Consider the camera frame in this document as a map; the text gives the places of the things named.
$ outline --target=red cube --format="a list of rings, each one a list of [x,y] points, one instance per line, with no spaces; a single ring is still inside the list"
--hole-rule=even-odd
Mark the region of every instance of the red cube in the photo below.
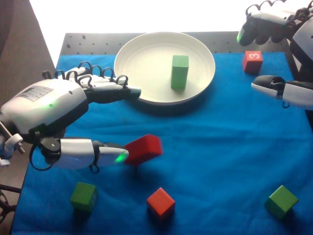
[[[160,138],[151,134],[128,143],[125,149],[129,156],[124,163],[128,165],[139,165],[162,154]]]
[[[147,204],[152,213],[160,220],[164,220],[175,209],[175,201],[162,188],[159,188],[147,199]]]
[[[246,51],[243,67],[246,73],[258,74],[263,63],[262,53],[260,51]]]

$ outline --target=green rectangular block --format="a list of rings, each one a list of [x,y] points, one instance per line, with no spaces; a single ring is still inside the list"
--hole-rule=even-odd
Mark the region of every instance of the green rectangular block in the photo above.
[[[186,88],[188,67],[188,55],[173,55],[171,74],[171,88],[173,90],[184,90]]]
[[[276,218],[282,219],[287,212],[298,202],[285,186],[281,185],[266,201],[265,207]]]
[[[75,209],[92,212],[98,193],[95,185],[78,182],[70,198]]]

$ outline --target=blue tablecloth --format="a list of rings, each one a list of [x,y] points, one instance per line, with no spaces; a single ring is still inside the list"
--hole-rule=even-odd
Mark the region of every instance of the blue tablecloth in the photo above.
[[[283,53],[263,53],[261,74],[292,75]],[[57,69],[82,60],[113,66],[115,56],[61,56]],[[216,74],[202,104],[181,116],[154,116],[125,101],[91,104],[66,136],[120,144],[147,133],[161,138],[164,154],[134,171],[126,165],[47,172],[29,167],[15,213],[13,235],[29,234],[313,234],[313,134],[303,110],[251,88],[243,53],[214,54]],[[35,152],[35,161],[40,154]],[[99,198],[89,219],[77,223],[70,204],[76,183],[94,184]],[[285,185],[298,198],[284,221],[264,208]],[[159,226],[146,199],[159,187],[176,201]]]

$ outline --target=cube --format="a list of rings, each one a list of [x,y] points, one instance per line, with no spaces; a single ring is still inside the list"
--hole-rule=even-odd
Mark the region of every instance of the cube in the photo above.
[[[188,55],[173,55],[171,74],[171,88],[173,90],[184,90],[186,88],[188,67]]]
[[[128,143],[124,148],[129,152],[124,161],[128,165],[139,165],[162,154],[160,138],[151,134]]]
[[[243,67],[246,73],[258,74],[263,63],[262,53],[260,51],[246,51]]]
[[[281,185],[266,201],[265,207],[276,218],[282,219],[287,212],[298,202],[285,186]]]
[[[164,220],[175,209],[175,201],[162,188],[159,188],[147,199],[147,205],[160,220]]]
[[[78,182],[70,202],[77,210],[92,212],[97,197],[96,186]]]

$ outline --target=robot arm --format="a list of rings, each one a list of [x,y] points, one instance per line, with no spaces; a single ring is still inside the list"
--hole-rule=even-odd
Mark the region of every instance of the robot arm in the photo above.
[[[237,41],[243,46],[264,44],[269,37],[279,42],[284,38],[291,41],[290,51],[299,62],[313,72],[313,1],[307,8],[297,10],[295,14],[268,10],[254,5],[259,11],[247,13],[247,22],[238,34]],[[279,76],[259,76],[251,84],[255,90],[298,107],[313,110],[313,85],[310,82],[288,81]]]
[[[72,169],[90,166],[92,170],[127,158],[128,152],[119,145],[55,137],[80,118],[92,102],[104,104],[140,96],[139,88],[128,86],[127,76],[114,79],[111,68],[102,70],[88,62],[89,68],[85,68],[81,66],[83,63],[67,72],[56,71],[54,78],[45,71],[45,80],[25,88],[1,107],[0,154],[3,159],[11,158],[16,149],[23,152],[22,141],[33,144],[30,153],[33,167],[32,153],[36,146],[49,168],[52,165]],[[99,68],[100,76],[92,74],[95,67]],[[106,70],[111,70],[111,77],[104,76]]]

